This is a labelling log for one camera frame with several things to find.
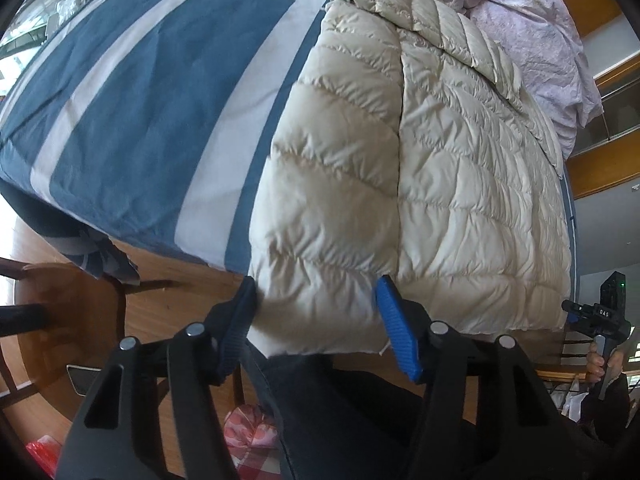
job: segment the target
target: person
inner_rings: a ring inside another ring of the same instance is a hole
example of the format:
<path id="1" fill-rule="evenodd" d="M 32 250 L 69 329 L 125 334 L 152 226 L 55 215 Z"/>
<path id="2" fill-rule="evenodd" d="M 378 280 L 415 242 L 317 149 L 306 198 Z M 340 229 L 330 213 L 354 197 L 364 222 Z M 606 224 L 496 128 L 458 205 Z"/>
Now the person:
<path id="1" fill-rule="evenodd" d="M 629 412 L 622 352 L 609 360 L 615 379 L 604 402 L 582 402 L 579 424 L 565 419 L 584 472 L 610 453 Z M 396 478 L 406 458 L 421 397 L 368 372 L 337 370 L 329 355 L 265 358 L 251 343 L 241 363 L 258 400 L 278 429 L 283 480 Z M 591 347 L 586 380 L 604 376 L 604 361 Z M 475 427 L 462 422 L 462 467 L 471 466 Z"/>

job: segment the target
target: puffer jacket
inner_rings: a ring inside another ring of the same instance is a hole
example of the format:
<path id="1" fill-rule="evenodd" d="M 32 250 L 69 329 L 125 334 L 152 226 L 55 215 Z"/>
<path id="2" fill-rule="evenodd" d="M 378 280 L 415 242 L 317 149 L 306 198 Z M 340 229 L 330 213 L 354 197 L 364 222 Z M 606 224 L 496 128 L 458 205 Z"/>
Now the puffer jacket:
<path id="1" fill-rule="evenodd" d="M 250 226 L 265 355 L 378 352 L 373 287 L 465 333 L 559 328 L 562 156 L 519 69 L 438 0 L 330 0 Z"/>

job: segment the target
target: wooden chair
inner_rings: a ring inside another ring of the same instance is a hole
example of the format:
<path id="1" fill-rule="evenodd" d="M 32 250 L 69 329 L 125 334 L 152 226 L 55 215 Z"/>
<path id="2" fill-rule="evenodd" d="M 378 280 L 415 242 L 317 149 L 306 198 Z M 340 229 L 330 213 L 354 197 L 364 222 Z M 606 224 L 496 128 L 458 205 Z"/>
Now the wooden chair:
<path id="1" fill-rule="evenodd" d="M 0 336 L 17 334 L 30 379 L 15 384 L 0 349 L 0 374 L 8 388 L 0 394 L 0 409 L 39 392 L 69 420 L 82 397 L 66 366 L 105 364 L 124 337 L 126 294 L 175 286 L 168 280 L 123 285 L 109 276 L 97 280 L 73 264 L 28 265 L 4 258 L 0 275 L 16 280 L 16 305 L 0 306 Z"/>

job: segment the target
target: blue and white striped sheet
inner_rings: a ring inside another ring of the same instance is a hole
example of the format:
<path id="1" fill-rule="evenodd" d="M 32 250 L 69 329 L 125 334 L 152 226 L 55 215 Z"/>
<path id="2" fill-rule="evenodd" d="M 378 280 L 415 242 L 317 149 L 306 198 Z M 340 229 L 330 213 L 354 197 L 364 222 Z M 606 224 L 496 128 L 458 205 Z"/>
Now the blue and white striped sheet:
<path id="1" fill-rule="evenodd" d="M 246 272 L 325 1 L 90 0 L 1 105 L 0 177 L 130 244 Z"/>

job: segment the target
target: wooden floor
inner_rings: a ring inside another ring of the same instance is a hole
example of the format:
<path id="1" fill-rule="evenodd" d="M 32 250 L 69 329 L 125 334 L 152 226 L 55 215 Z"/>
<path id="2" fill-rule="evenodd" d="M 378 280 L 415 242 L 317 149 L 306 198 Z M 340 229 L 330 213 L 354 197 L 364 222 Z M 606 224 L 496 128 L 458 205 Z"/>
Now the wooden floor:
<path id="1" fill-rule="evenodd" d="M 233 296 L 242 277 L 197 264 L 162 258 L 125 244 L 119 246 L 130 256 L 140 271 L 143 280 L 175 280 L 180 287 L 143 292 L 127 297 L 126 333 L 134 335 L 143 343 L 171 337 L 190 322 L 202 320 L 209 309 L 220 301 Z M 64 262 L 65 259 L 37 234 L 31 231 L 0 197 L 0 256 L 27 263 Z M 0 278 L 0 304 L 13 303 L 13 282 Z M 548 333 L 519 334 L 517 339 L 530 351 L 531 356 L 559 354 L 556 341 L 559 336 Z M 2 350 L 17 383 L 28 380 L 20 358 L 15 337 L 0 340 Z M 383 356 L 340 356 L 336 366 L 343 369 L 369 370 L 385 379 L 418 394 L 422 388 L 410 383 L 398 370 L 391 351 Z M 255 402 L 255 394 L 244 378 L 245 396 Z M 477 383 L 468 382 L 465 417 L 474 420 L 474 405 Z M 230 383 L 221 388 L 212 388 L 212 396 L 219 418 L 222 420 L 234 406 Z M 5 414 L 18 436 L 24 441 L 36 440 L 44 434 L 63 443 L 70 421 L 60 415 L 39 394 L 22 400 L 5 410 Z M 168 396 L 160 406 L 162 439 L 167 465 L 172 472 L 182 474 L 182 462 L 177 449 L 177 440 L 172 423 L 172 410 Z"/>

